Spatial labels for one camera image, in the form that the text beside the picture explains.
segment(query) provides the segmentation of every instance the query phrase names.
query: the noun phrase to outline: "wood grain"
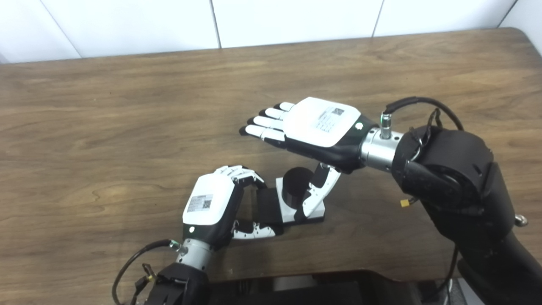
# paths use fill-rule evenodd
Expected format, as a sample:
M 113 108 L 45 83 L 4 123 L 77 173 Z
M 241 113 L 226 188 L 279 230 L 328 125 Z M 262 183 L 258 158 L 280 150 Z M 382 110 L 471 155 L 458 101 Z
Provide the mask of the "wood grain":
M 387 103 L 413 95 L 445 102 L 493 149 L 530 221 L 515 232 L 542 262 L 542 60 L 517 30 L 0 66 L 0 304 L 110 304 L 113 278 L 134 251 L 181 239 L 200 175 L 241 163 L 272 184 L 290 167 L 313 168 L 238 135 L 260 110 L 313 96 L 378 119 Z M 394 129 L 424 124 L 430 110 L 401 110 Z M 452 244 L 422 206 L 400 208 L 403 198 L 384 173 L 343 176 L 324 223 L 232 242 L 213 257 L 210 278 L 358 269 L 442 278 Z M 160 270 L 174 258 L 142 258 L 121 299 L 140 263 Z

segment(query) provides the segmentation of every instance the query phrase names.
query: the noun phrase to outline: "metal screw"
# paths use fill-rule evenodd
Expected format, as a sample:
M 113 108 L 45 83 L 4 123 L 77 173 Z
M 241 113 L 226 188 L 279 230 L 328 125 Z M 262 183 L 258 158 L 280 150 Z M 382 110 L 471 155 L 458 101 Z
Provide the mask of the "metal screw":
M 527 220 L 527 218 L 525 216 L 520 215 L 520 214 L 516 214 L 514 224 L 517 227 L 524 227 L 524 226 L 529 224 L 529 221 Z

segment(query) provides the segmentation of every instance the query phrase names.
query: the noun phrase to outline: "label sticker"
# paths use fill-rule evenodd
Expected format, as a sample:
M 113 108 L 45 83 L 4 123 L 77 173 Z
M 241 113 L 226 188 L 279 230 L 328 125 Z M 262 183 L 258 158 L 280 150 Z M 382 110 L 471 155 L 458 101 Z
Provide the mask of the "label sticker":
M 330 106 L 318 117 L 314 127 L 324 132 L 330 132 L 337 122 L 339 122 L 340 116 L 343 113 L 343 109 Z
M 211 209 L 212 194 L 194 196 L 188 203 L 187 212 L 204 212 Z

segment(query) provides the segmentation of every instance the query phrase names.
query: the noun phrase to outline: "white wall panel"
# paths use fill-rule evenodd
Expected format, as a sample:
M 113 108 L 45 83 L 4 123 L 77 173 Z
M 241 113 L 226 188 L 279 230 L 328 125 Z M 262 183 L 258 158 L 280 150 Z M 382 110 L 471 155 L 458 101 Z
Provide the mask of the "white wall panel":
M 43 0 L 83 57 L 217 48 L 208 0 Z
M 542 0 L 518 0 L 501 27 L 522 30 L 542 54 Z
M 0 0 L 0 62 L 80 58 L 39 0 Z
M 375 36 L 495 28 L 513 3 L 514 0 L 384 0 Z
M 370 37 L 382 0 L 213 0 L 222 47 Z

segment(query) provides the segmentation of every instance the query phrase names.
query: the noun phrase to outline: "robot fingertip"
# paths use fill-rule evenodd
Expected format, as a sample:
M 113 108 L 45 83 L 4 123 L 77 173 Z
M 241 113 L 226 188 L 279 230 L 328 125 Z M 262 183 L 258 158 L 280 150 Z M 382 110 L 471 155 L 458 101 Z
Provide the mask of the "robot fingertip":
M 239 134 L 241 136 L 249 136 L 250 134 L 247 132 L 247 127 L 246 126 L 243 126 L 239 129 Z

